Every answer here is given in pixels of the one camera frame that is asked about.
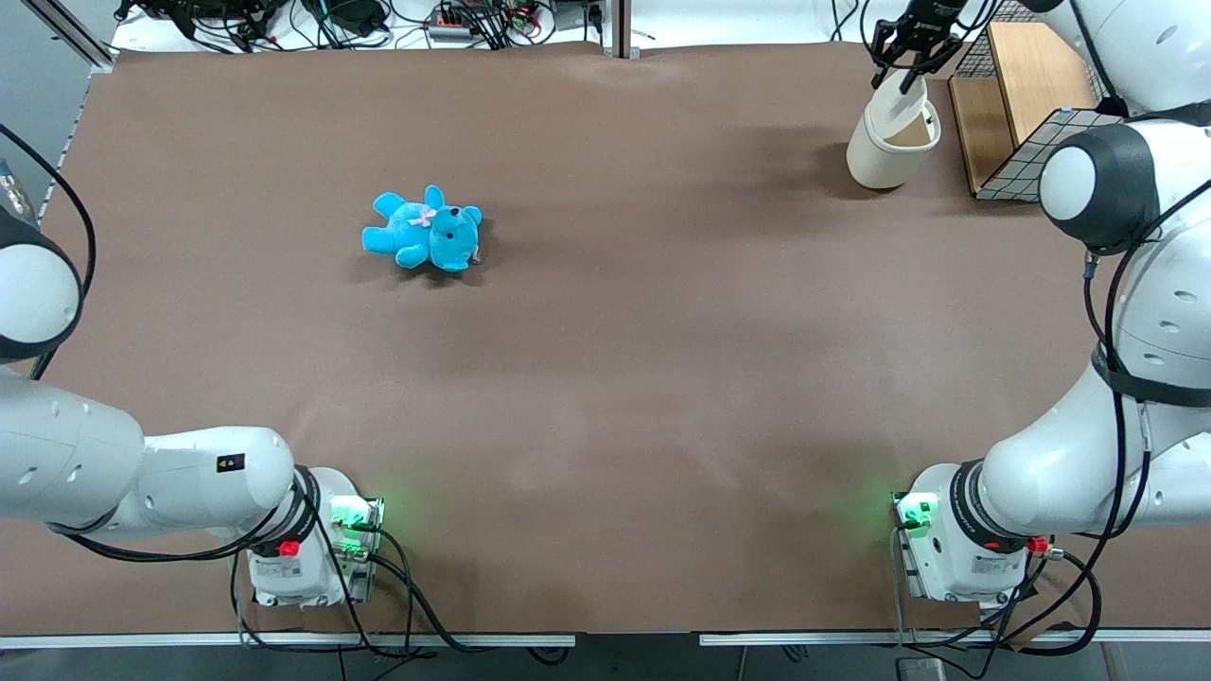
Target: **wooden board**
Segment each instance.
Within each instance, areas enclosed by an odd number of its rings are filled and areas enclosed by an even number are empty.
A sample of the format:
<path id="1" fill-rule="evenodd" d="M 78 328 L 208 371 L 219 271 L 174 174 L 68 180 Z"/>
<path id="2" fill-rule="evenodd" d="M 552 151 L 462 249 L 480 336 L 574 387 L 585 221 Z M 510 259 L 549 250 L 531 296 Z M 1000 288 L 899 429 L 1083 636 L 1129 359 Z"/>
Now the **wooden board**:
<path id="1" fill-rule="evenodd" d="M 1097 105 L 1085 62 L 1046 24 L 993 22 L 988 40 L 1014 148 L 1056 109 Z"/>
<path id="2" fill-rule="evenodd" d="M 994 78 L 952 78 L 949 85 L 968 185 L 975 194 L 1014 154 L 1005 101 Z"/>

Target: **blue teddy bear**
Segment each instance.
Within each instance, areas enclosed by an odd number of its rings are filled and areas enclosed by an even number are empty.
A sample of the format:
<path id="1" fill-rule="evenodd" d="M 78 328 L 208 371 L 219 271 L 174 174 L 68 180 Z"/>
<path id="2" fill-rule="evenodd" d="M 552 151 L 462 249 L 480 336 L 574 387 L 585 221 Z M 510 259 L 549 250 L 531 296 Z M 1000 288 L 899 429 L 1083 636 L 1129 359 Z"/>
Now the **blue teddy bear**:
<path id="1" fill-rule="evenodd" d="M 436 185 L 425 189 L 424 204 L 388 191 L 374 200 L 374 210 L 386 218 L 386 227 L 362 230 L 362 248 L 371 253 L 394 256 L 406 269 L 427 261 L 449 273 L 477 261 L 483 213 L 475 206 L 447 206 Z"/>

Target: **brown paper surface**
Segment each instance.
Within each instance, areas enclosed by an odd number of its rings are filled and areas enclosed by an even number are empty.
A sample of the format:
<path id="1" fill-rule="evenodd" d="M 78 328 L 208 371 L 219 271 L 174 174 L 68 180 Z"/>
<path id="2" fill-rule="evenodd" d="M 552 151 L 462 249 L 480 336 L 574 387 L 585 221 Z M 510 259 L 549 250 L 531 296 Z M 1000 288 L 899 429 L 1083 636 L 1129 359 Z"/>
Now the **brown paper surface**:
<path id="1" fill-rule="evenodd" d="M 1080 245 L 968 196 L 940 84 L 919 174 L 848 177 L 868 81 L 853 45 L 124 55 L 63 168 L 98 267 L 46 379 L 149 434 L 275 428 L 388 499 L 450 630 L 890 629 L 890 493 L 1031 423 L 1092 336 Z M 427 183 L 487 218 L 461 279 L 361 251 L 373 199 Z M 79 230 L 57 193 L 46 231 L 79 257 Z M 1211 625 L 1181 568 L 1209 559 L 1203 528 L 1131 532 L 1106 624 Z M 0 576 L 2 634 L 234 628 L 222 562 L 5 520 Z"/>

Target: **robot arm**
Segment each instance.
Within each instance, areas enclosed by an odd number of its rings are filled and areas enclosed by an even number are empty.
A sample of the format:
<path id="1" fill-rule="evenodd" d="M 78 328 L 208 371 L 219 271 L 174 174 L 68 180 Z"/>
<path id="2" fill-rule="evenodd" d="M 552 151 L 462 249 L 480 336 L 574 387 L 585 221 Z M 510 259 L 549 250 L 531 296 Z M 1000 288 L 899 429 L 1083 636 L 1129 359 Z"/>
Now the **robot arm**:
<path id="1" fill-rule="evenodd" d="M 909 532 L 906 553 L 914 591 L 986 608 L 1021 582 L 1028 538 L 1100 533 L 1114 508 L 1114 522 L 1125 521 L 1137 492 L 1133 523 L 1211 517 L 1211 198 L 1201 195 L 1211 179 L 1209 10 L 1149 0 L 1023 4 L 1147 116 L 1067 138 L 1040 177 L 1056 227 L 1092 258 L 1130 256 L 1107 330 L 1114 359 L 1100 345 L 1034 424 L 983 459 L 931 467 L 896 505 L 906 523 L 925 521 Z M 1121 473 L 1115 393 L 1127 405 Z"/>
<path id="2" fill-rule="evenodd" d="M 0 365 L 53 351 L 82 298 L 62 250 L 0 211 Z M 0 516 L 44 522 L 111 556 L 131 555 L 111 540 L 208 528 L 242 538 L 263 605 L 340 603 L 345 586 L 365 600 L 373 566 L 356 559 L 378 534 L 333 523 L 334 504 L 357 507 L 358 525 L 380 522 L 381 504 L 335 470 L 295 467 L 268 428 L 144 437 L 121 410 L 0 366 Z M 317 520 L 332 525 L 342 557 L 355 559 L 343 576 L 312 532 Z"/>

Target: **white cup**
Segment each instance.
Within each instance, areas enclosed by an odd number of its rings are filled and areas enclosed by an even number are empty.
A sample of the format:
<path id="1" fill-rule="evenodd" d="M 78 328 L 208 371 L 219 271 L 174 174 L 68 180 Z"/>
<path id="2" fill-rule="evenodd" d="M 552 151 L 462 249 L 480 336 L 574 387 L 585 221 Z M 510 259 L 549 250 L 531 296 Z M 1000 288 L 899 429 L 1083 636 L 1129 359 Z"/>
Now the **white cup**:
<path id="1" fill-rule="evenodd" d="M 918 78 L 907 95 L 900 93 L 906 74 L 900 70 L 883 81 L 845 149 L 849 173 L 868 189 L 908 182 L 942 137 L 937 110 L 926 98 L 925 79 Z"/>

